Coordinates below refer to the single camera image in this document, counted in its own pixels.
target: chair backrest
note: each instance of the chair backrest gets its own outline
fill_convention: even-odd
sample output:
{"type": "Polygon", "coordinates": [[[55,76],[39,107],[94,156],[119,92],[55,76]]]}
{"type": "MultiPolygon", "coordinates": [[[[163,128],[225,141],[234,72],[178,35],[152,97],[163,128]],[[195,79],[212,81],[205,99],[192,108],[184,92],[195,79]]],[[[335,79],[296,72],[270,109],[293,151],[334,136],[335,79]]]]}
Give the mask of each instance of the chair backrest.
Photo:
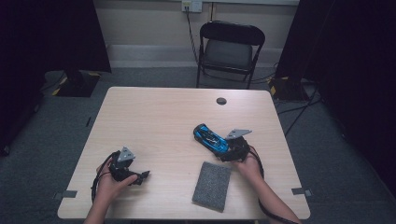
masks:
{"type": "Polygon", "coordinates": [[[201,40],[204,38],[239,44],[260,46],[265,41],[265,35],[253,25],[232,23],[227,21],[210,21],[200,30],[201,40]]]}

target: human hand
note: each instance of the human hand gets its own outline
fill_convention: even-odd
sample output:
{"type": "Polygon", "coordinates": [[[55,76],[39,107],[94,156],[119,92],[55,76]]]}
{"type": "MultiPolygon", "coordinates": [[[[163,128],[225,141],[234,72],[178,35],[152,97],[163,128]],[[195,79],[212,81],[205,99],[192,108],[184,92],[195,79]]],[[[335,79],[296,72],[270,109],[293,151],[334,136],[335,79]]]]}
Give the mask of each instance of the human hand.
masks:
{"type": "Polygon", "coordinates": [[[250,152],[247,154],[247,157],[244,161],[232,161],[232,164],[239,170],[239,173],[246,178],[247,180],[253,180],[255,178],[262,179],[262,175],[260,173],[260,165],[257,159],[259,158],[254,147],[250,147],[250,152]]]}
{"type": "MultiPolygon", "coordinates": [[[[98,187],[96,190],[95,200],[103,200],[103,203],[110,204],[117,196],[130,184],[137,179],[137,175],[131,175],[125,178],[121,182],[116,181],[108,169],[112,159],[108,160],[99,176],[98,187]]],[[[96,168],[96,173],[99,172],[102,165],[96,168]]]]}

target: metal bracket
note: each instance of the metal bracket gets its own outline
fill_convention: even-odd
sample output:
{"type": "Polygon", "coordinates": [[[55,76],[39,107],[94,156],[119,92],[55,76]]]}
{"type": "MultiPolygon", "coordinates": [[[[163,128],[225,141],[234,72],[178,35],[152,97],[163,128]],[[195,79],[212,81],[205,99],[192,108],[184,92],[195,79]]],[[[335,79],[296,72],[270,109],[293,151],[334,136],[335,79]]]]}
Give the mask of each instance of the metal bracket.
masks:
{"type": "Polygon", "coordinates": [[[133,160],[134,158],[135,158],[134,153],[132,153],[132,151],[129,150],[128,147],[123,147],[119,155],[118,162],[130,161],[133,160]]]}
{"type": "Polygon", "coordinates": [[[229,134],[227,134],[227,137],[225,138],[226,140],[229,139],[235,139],[238,138],[242,135],[251,133],[251,130],[245,130],[245,129],[233,129],[229,134]]]}
{"type": "Polygon", "coordinates": [[[61,201],[62,198],[76,198],[77,191],[76,190],[65,190],[62,193],[55,193],[52,199],[56,199],[61,201]]]}
{"type": "Polygon", "coordinates": [[[291,192],[293,192],[293,195],[303,194],[305,195],[305,197],[310,197],[314,195],[311,189],[303,189],[303,188],[291,189],[291,192]]]}

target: baseboard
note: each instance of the baseboard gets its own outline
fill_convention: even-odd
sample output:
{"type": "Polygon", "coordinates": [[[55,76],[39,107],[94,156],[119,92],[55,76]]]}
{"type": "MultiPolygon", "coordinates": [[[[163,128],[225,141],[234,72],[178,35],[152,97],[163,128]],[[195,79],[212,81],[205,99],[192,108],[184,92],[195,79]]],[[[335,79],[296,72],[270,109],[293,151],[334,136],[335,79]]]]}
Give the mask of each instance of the baseboard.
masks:
{"type": "MultiPolygon", "coordinates": [[[[111,67],[192,67],[196,66],[191,47],[106,45],[111,67]]],[[[282,49],[263,49],[257,67],[273,67],[282,49]]]]}

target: gray carpet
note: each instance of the gray carpet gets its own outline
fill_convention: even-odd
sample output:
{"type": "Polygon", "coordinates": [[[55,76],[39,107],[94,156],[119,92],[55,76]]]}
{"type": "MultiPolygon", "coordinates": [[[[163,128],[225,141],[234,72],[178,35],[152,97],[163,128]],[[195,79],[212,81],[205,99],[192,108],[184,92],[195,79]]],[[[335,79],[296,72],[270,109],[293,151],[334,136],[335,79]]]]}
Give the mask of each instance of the gray carpet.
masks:
{"type": "MultiPolygon", "coordinates": [[[[254,78],[273,72],[271,68],[258,68],[254,78]]],[[[47,85],[56,82],[61,74],[48,73],[47,85]]],[[[0,223],[81,223],[59,219],[60,201],[52,196],[67,188],[107,89],[194,88],[195,75],[196,68],[189,67],[115,68],[113,74],[102,75],[91,98],[51,96],[56,86],[45,90],[39,111],[10,145],[10,155],[0,158],[0,223]]],[[[219,88],[246,87],[245,83],[210,77],[202,82],[219,88]]],[[[314,88],[306,85],[309,94],[314,88]]],[[[259,83],[251,89],[268,87],[259,83]]],[[[280,112],[304,104],[275,101],[275,105],[280,112]]],[[[279,115],[284,131],[298,114],[292,111],[279,115]]],[[[337,120],[324,104],[309,106],[290,130],[287,141],[303,187],[313,192],[307,198],[311,217],[304,223],[396,222],[396,206],[386,188],[360,153],[343,139],[337,120]]]]}

